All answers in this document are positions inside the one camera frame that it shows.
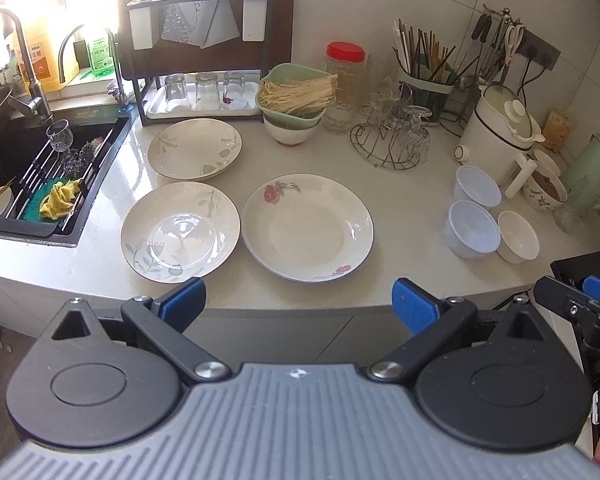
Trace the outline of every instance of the gray ribbed panel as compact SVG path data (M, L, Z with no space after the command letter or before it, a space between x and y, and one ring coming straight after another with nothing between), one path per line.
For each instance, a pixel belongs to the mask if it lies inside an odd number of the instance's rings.
M574 447L485 452L442 433L399 386L352 365L244 365L197 386L178 415L129 446L65 453L24 444L0 480L600 480Z

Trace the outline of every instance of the green plastic basket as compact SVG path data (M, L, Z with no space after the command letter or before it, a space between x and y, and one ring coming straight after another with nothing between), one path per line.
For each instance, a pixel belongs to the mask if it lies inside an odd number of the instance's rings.
M260 83L267 80L273 81L274 83L285 83L286 81L290 80L308 81L309 79L318 79L328 75L329 74L327 72L316 70L315 68L296 65L294 63L282 63L273 67L271 72L261 79ZM262 110L262 113L268 118L298 130L313 128L320 122L320 119L324 115L324 110L315 113L311 117L296 117L294 115L283 114L282 112L270 110L269 108L260 106L260 91L258 91L258 94L256 95L256 104L258 105L258 108Z

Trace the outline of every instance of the faucet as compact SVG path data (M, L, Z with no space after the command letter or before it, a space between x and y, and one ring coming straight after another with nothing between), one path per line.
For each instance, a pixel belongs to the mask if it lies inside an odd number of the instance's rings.
M20 101L9 95L9 97L7 97L7 102L11 107L15 108L28 118L33 117L35 112L38 112L42 122L46 122L52 118L53 114L49 107L49 103L46 100L42 84L38 81L36 72L33 70L33 64L31 63L31 58L29 56L29 47L27 46L27 40L24 37L20 19L13 12L4 7L0 7L0 14L10 18L13 25L15 25L18 45L20 46L20 52L22 53L22 62L24 63L24 71L29 80L29 94L31 95L31 100L27 102Z
M64 83L64 81L65 81L65 79L64 79L64 64L62 63L62 55L64 54L64 48L66 47L66 44L71 39L71 37L76 32L78 32L81 28L83 28L85 25L86 25L86 23L78 25L77 27L74 28L74 30L69 32L69 34L66 36L66 38L64 38L64 40L62 40L62 43L60 45L60 51L58 52L58 72L60 75L61 83ZM113 37L113 33L109 28L107 28L107 27L102 27L102 28L104 29L104 31L107 33L107 36L109 37L109 51L113 57L113 68L116 71L116 81L118 83L117 87L113 83L109 84L109 86L107 86L107 93L109 95L113 95L113 97L115 97L116 101L118 101L118 105L120 106L121 112L128 112L128 110L130 108L129 107L129 99L126 97L125 90L122 86L122 71L120 70L120 63L118 62L118 51L116 50L116 40Z

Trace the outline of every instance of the plate with leaf pattern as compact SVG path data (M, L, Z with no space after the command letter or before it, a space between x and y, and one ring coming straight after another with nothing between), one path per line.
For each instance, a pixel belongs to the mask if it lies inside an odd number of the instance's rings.
M154 137L147 157L155 171L175 180L206 180L238 157L242 138L233 126L216 119L172 124Z
M346 276L366 259L374 225L351 190L313 174L265 182L242 210L242 238L274 274L303 283Z
M240 237L234 203L201 182L174 182L143 196L126 215L120 241L140 276L181 283L217 269Z

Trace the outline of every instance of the white countertop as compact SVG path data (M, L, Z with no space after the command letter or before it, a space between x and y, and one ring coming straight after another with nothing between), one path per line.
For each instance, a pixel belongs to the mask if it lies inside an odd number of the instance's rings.
M207 308L312 310L390 304L391 288L402 276L439 298L468 296L514 287L529 288L557 259L600 250L600 217L592 214L573 235L561 232L552 216L531 209L518 194L497 208L513 209L534 226L540 256L518 266L496 253L461 260L442 240L458 163L456 138L432 128L429 160L409 171L375 168L356 153L349 136L319 130L295 148L284 148L257 121L234 121L243 148L224 173L207 181L226 193L241 211L263 182L288 173L315 173L349 187L371 213L375 239L371 253L355 272L330 283L302 284L264 269L240 240L219 269L205 276ZM146 160L151 140L165 125L139 122L125 139L94 201L76 248L0 239L0 277L55 290L125 300L137 294L154 298L170 288L142 278L126 263L120 228L131 206L170 182Z

